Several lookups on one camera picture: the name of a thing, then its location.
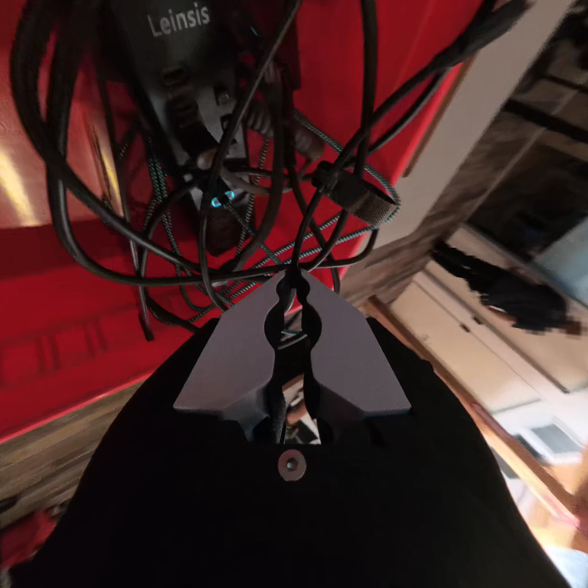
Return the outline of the white door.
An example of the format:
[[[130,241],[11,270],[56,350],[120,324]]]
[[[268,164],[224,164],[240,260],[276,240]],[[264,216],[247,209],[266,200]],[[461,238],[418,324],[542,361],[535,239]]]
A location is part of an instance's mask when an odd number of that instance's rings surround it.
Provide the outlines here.
[[[529,282],[545,283],[543,277],[533,268],[528,268],[525,262],[519,261],[516,256],[467,225],[455,231],[447,242],[466,254],[504,268]],[[569,393],[587,390],[587,308],[584,305],[563,292],[560,293],[567,303],[571,319],[582,324],[581,334],[575,336],[560,330],[551,330],[545,334],[528,334],[509,326],[497,315],[484,310],[478,295],[469,290],[465,281],[450,276],[444,270],[441,270],[439,275],[457,297],[476,312],[480,312],[480,320],[489,323],[544,374]]]
[[[419,285],[410,285],[390,309],[488,412],[540,401],[532,385]]]

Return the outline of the red plastic bin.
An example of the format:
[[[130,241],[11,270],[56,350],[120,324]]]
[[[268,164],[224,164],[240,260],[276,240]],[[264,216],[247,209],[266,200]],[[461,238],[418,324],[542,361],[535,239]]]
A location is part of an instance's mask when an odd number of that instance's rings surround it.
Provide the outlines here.
[[[377,104],[415,75],[473,15],[474,1],[382,1]],[[51,223],[46,169],[12,98],[10,54],[25,1],[1,1],[1,444],[145,379],[188,335],[152,323],[146,342],[134,286],[102,279],[74,261]],[[312,1],[298,20],[302,89],[295,105],[337,140],[359,124],[362,65],[358,2],[343,2],[319,39],[332,2]],[[68,162],[98,196],[119,197],[95,74],[86,58],[72,103]],[[432,125],[462,66],[408,130],[375,155],[377,171],[398,180]],[[97,263],[132,270],[128,243],[68,194],[74,235]]]

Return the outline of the black multi-port usb hub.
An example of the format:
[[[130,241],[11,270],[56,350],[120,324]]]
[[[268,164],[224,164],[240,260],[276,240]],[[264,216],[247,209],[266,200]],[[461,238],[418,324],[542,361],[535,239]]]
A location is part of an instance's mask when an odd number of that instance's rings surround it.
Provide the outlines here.
[[[104,1],[105,41],[172,173],[217,149],[257,37],[245,1]]]

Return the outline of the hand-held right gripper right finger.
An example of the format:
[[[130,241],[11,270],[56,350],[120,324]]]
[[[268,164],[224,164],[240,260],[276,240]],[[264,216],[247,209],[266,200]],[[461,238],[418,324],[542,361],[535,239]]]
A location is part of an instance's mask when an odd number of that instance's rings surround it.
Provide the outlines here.
[[[305,405],[320,443],[334,443],[356,423],[408,414],[411,404],[364,314],[305,270],[296,293],[310,344]]]

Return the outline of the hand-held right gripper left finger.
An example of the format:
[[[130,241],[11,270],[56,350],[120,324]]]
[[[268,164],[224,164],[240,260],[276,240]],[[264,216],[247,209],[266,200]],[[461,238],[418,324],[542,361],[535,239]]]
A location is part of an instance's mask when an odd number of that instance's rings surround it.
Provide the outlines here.
[[[173,408],[238,422],[248,440],[283,441],[286,403],[276,353],[289,297],[281,271],[226,311]]]

